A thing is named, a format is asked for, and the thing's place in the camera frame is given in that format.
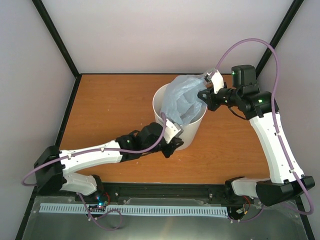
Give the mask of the translucent blue trash bag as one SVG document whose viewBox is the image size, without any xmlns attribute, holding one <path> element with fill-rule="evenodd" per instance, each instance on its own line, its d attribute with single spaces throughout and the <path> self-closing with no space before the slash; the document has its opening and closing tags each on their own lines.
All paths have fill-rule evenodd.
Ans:
<svg viewBox="0 0 320 240">
<path fill-rule="evenodd" d="M 198 98 L 205 89 L 202 75 L 179 75 L 167 85 L 160 111 L 181 126 L 189 125 L 206 105 Z"/>
</svg>

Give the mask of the white plastic trash bin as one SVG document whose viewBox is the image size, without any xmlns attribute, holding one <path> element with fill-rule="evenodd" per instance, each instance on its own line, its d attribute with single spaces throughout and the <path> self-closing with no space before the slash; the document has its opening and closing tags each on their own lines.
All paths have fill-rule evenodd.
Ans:
<svg viewBox="0 0 320 240">
<path fill-rule="evenodd" d="M 160 110 L 162 107 L 162 101 L 164 99 L 164 94 L 165 90 L 167 88 L 168 84 L 163 85 L 160 87 L 156 93 L 153 96 L 152 100 L 152 107 L 154 111 L 154 117 L 155 117 L 155 122 L 163 125 L 163 121 L 160 117 Z M 184 150 L 188 148 L 192 141 L 194 140 L 196 133 L 198 131 L 198 128 L 201 124 L 201 121 L 207 111 L 207 107 L 203 106 L 199 112 L 199 114 L 191 121 L 190 124 L 186 126 L 182 126 L 181 129 L 183 130 L 182 134 L 179 136 L 179 138 L 182 139 L 183 145 L 177 148 L 177 151 Z"/>
</svg>

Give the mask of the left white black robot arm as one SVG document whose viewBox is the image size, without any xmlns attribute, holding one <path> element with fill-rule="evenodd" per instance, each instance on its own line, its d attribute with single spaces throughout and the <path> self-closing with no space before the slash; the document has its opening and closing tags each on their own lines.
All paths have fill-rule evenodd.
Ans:
<svg viewBox="0 0 320 240">
<path fill-rule="evenodd" d="M 98 146 L 76 150 L 49 146 L 34 163 L 37 192 L 40 195 L 75 192 L 99 201 L 104 195 L 100 177 L 79 174 L 80 170 L 137 160 L 157 152 L 169 158 L 183 145 L 182 132 L 178 124 L 168 120 L 165 127 L 152 122 L 140 131 L 135 130 Z"/>
</svg>

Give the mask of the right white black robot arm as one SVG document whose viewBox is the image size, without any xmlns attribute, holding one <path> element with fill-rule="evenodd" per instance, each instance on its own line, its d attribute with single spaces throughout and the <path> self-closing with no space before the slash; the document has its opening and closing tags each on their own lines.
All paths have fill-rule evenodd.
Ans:
<svg viewBox="0 0 320 240">
<path fill-rule="evenodd" d="M 265 206 L 273 206 L 292 200 L 315 186 L 312 176 L 304 174 L 295 160 L 281 126 L 281 116 L 272 94 L 260 91 L 256 70 L 252 65 L 238 65 L 231 69 L 232 87 L 224 82 L 220 72 L 212 69 L 204 73 L 204 79 L 212 86 L 199 91 L 197 96 L 210 111 L 220 106 L 238 108 L 242 119 L 249 121 L 265 154 L 269 178 L 232 178 L 227 181 L 231 193 L 237 196 L 258 198 Z"/>
</svg>

